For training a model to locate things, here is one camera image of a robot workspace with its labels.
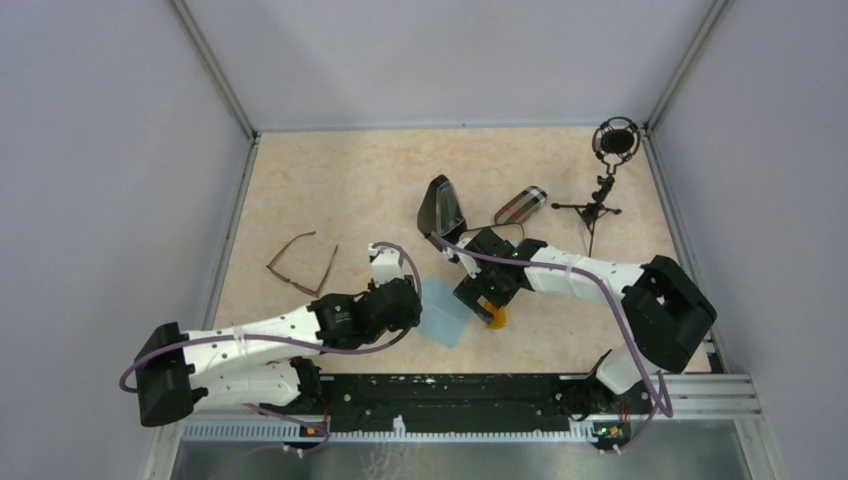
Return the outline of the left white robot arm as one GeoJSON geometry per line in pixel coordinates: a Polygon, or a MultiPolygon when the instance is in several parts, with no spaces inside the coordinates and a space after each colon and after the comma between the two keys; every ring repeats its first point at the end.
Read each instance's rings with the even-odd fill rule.
{"type": "Polygon", "coordinates": [[[321,354],[367,355],[392,346],[420,323],[422,302],[412,277],[369,283],[358,294],[327,294],[266,320],[218,330],[183,331],[162,324],[119,380],[135,394],[139,422],[152,428],[196,411],[242,404],[319,404],[321,354]]]}

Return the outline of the plaid glasses case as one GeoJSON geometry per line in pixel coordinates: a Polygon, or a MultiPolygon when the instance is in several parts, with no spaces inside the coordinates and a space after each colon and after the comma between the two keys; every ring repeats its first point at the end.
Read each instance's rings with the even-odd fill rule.
{"type": "Polygon", "coordinates": [[[548,193],[542,188],[531,185],[524,188],[506,202],[493,216],[495,224],[522,224],[540,210],[548,200],[548,193]]]}

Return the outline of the blue cleaning cloth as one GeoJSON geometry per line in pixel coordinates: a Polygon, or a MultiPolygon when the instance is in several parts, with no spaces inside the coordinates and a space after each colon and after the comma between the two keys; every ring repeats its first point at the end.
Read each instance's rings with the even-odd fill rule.
{"type": "Polygon", "coordinates": [[[455,348],[471,318],[471,310],[454,296],[454,287],[440,278],[427,276],[422,288],[417,332],[442,346],[455,348]]]}

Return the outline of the orange tinted sunglasses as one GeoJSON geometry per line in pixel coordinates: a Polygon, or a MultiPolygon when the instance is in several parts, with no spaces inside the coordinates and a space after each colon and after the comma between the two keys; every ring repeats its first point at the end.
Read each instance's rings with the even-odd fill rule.
{"type": "Polygon", "coordinates": [[[505,307],[499,308],[488,300],[484,300],[483,308],[490,315],[490,319],[487,321],[488,328],[501,329],[507,325],[508,320],[505,307]]]}

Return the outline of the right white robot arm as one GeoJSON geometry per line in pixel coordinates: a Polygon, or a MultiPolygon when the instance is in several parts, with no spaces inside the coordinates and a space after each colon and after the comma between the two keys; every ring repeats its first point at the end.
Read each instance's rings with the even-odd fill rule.
{"type": "Polygon", "coordinates": [[[489,228],[458,244],[436,241],[466,271],[455,297],[489,326],[521,290],[568,294],[610,309],[624,344],[600,360],[586,385],[589,404],[600,412],[614,411],[638,383],[658,396],[650,376],[682,372],[717,319],[711,302],[667,256],[640,264],[603,261],[532,238],[513,244],[489,228]]]}

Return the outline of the black textured glasses case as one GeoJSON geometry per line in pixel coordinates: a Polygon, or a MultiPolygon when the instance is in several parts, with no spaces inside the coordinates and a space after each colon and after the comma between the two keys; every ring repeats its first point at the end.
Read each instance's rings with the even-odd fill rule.
{"type": "Polygon", "coordinates": [[[475,236],[477,236],[483,231],[490,231],[491,233],[497,235],[500,239],[507,241],[514,246],[517,246],[521,241],[526,238],[525,230],[522,224],[504,223],[492,224],[488,226],[469,229],[460,235],[459,240],[464,241],[466,239],[473,239],[475,236]]]}

